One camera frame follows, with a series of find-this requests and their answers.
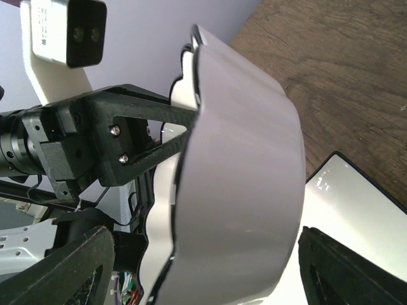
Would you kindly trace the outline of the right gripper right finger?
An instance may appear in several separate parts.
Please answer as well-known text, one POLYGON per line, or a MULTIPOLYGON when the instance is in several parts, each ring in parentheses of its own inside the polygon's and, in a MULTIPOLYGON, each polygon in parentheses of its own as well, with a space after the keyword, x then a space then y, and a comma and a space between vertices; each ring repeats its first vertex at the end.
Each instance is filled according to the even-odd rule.
POLYGON ((309 304, 406 304, 405 281, 315 227, 303 227, 298 260, 309 304))

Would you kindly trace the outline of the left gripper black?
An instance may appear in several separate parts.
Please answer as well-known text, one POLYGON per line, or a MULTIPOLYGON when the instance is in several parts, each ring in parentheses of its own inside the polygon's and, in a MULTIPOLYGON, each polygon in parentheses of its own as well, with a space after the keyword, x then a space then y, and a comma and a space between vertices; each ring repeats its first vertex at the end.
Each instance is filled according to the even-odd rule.
MULTIPOLYGON (((30 175, 48 177, 59 200, 78 200, 95 181, 87 133, 90 124, 82 106, 37 106, 1 113, 1 176, 24 183, 30 175)), ((183 126, 161 142, 136 140, 121 152, 115 140, 103 140, 99 182, 118 187, 180 153, 189 136, 183 126)))

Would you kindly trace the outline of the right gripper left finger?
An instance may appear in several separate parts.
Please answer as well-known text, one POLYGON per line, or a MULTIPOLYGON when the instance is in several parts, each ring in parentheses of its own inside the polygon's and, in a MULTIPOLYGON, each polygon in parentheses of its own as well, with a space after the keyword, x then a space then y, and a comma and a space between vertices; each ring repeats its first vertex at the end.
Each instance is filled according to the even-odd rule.
POLYGON ((114 239, 95 227, 1 283, 1 304, 103 304, 114 264, 114 239))

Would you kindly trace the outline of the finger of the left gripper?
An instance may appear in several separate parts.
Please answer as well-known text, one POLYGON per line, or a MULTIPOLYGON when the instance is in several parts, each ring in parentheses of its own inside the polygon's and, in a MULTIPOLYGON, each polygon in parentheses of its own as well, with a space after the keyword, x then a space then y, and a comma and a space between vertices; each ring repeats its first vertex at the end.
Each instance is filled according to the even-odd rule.
POLYGON ((132 118, 189 127, 198 116, 197 111, 170 105, 169 98, 134 85, 93 91, 84 98, 84 105, 94 123, 111 124, 116 118, 132 118))

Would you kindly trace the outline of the cream rectangular plate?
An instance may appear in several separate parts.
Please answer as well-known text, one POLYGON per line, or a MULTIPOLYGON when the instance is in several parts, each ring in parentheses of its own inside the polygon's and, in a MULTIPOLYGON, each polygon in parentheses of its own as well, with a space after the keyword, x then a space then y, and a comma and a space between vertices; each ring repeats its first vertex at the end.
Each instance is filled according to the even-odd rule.
POLYGON ((287 265, 256 304, 309 304, 300 275, 298 240, 315 227, 406 282, 406 209, 339 152, 307 179, 305 199, 287 265))

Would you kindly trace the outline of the white scalloped bowl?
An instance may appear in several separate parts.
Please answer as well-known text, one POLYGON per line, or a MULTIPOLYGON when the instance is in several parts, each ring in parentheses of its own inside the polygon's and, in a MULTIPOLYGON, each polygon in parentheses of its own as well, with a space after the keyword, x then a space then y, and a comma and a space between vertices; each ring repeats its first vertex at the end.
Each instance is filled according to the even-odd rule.
POLYGON ((182 89, 198 116, 154 174, 141 304, 264 304, 287 266, 305 195, 305 147, 277 80, 199 25, 182 89))

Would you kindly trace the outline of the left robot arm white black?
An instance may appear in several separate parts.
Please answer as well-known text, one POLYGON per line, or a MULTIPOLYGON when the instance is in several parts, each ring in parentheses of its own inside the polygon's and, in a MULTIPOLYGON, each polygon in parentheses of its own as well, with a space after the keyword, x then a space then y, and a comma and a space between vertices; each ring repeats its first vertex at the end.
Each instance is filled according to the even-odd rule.
POLYGON ((174 251, 174 175, 186 130, 196 117, 193 90, 174 85, 169 97, 115 86, 56 104, 1 114, 1 175, 23 183, 47 176, 55 194, 25 191, 31 203, 64 214, 1 232, 1 273, 19 273, 96 226, 116 221, 80 194, 93 182, 133 182, 132 214, 114 232, 117 271, 143 287, 165 274, 174 251))

